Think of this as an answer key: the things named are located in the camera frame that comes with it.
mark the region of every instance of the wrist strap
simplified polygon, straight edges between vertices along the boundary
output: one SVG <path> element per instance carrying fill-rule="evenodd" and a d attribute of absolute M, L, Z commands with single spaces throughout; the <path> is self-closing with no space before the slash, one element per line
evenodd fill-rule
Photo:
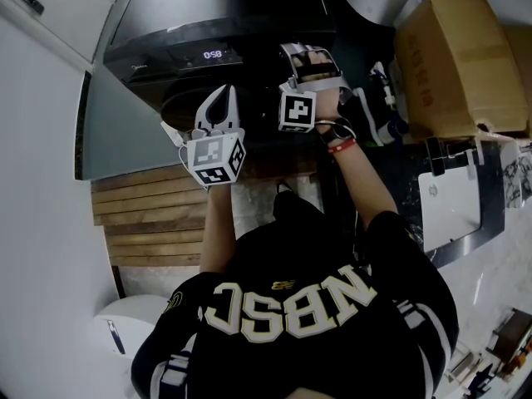
<path fill-rule="evenodd" d="M 357 141 L 355 139 L 348 139 L 340 145 L 332 146 L 331 148 L 327 150 L 327 152 L 329 154 L 336 154 L 337 152 L 342 152 L 343 150 L 346 150 L 347 148 L 351 148 L 356 143 Z"/>

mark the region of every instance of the digital display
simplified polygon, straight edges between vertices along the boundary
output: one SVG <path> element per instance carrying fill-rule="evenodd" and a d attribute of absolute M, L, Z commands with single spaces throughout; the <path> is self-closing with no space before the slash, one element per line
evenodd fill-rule
<path fill-rule="evenodd" d="M 212 59 L 213 57 L 222 57 L 223 53 L 221 50 L 213 50 L 212 52 L 205 52 L 203 57 L 205 59 Z"/>

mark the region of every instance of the tile floor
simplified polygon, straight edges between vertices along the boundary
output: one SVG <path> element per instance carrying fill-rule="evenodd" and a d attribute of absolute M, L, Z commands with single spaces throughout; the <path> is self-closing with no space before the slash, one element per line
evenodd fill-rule
<path fill-rule="evenodd" d="M 309 178 L 289 183 L 300 196 L 322 208 L 317 183 Z M 274 182 L 233 187 L 237 238 L 273 220 L 274 196 Z M 505 217 L 503 234 L 440 270 L 456 301 L 460 339 L 477 352 L 484 351 L 492 330 L 512 307 L 532 313 L 532 204 L 507 210 Z M 128 295 L 151 293 L 169 297 L 198 271 L 197 267 L 122 268 L 121 275 Z"/>

